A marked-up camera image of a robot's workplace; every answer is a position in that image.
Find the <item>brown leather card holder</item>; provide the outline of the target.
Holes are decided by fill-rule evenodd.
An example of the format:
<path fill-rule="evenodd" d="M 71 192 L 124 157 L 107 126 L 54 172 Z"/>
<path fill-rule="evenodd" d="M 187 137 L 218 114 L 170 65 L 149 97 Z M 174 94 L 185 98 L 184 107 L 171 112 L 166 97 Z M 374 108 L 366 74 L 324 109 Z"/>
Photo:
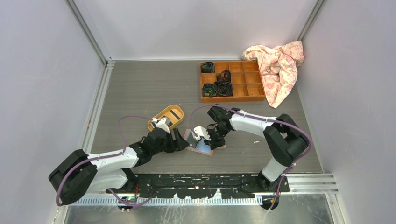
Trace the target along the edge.
<path fill-rule="evenodd" d="M 186 129 L 186 131 L 184 133 L 184 139 L 187 140 L 187 137 L 189 135 L 192 135 L 191 129 Z M 199 141 L 196 149 L 191 149 L 189 147 L 187 147 L 186 149 L 190 150 L 190 151 L 193 151 L 193 152 L 196 152 L 196 153 L 209 155 L 209 156 L 212 156 L 212 154 L 214 152 L 214 150 L 211 150 L 211 147 L 209 145 L 205 144 L 203 140 Z"/>

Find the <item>yellow oval card tray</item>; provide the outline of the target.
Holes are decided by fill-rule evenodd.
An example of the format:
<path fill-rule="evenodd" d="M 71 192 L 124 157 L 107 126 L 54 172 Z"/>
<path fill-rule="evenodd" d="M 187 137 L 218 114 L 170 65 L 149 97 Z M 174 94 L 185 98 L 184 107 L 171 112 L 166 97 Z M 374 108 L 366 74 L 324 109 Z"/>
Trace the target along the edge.
<path fill-rule="evenodd" d="M 176 120 L 176 118 L 171 114 L 171 110 L 176 112 L 182 119 L 181 120 Z M 170 130 L 176 128 L 184 119 L 184 111 L 178 106 L 178 105 L 169 105 L 165 109 L 163 109 L 161 112 L 159 112 L 157 115 L 155 115 L 153 118 L 161 118 L 161 117 L 168 117 L 170 119 L 169 123 L 169 128 Z"/>

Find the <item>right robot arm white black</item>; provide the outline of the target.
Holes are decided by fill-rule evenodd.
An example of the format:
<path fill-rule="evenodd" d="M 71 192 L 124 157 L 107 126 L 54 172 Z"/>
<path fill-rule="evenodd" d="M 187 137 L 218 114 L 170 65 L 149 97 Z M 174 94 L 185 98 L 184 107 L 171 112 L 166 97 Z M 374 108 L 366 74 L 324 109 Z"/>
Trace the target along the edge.
<path fill-rule="evenodd" d="M 277 186 L 279 177 L 312 147 L 309 135 L 287 114 L 263 117 L 238 108 L 228 110 L 213 106 L 208 115 L 215 123 L 207 129 L 205 144 L 212 150 L 224 146 L 225 137 L 230 131 L 243 131 L 266 140 L 272 157 L 259 172 L 258 179 L 261 189 L 267 192 L 272 191 Z"/>

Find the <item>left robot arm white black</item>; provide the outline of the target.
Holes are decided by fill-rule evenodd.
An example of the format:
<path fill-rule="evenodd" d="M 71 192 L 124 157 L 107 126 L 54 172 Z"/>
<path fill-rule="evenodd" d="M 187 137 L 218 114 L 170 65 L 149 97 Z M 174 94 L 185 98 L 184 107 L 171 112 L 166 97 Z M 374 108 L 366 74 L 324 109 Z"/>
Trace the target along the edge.
<path fill-rule="evenodd" d="M 69 205 L 86 193 L 121 189 L 126 193 L 136 187 L 132 168 L 148 163 L 158 153 L 173 153 L 190 144 L 177 129 L 154 128 L 147 136 L 125 148 L 101 154 L 73 151 L 49 175 L 56 191 L 56 204 Z"/>

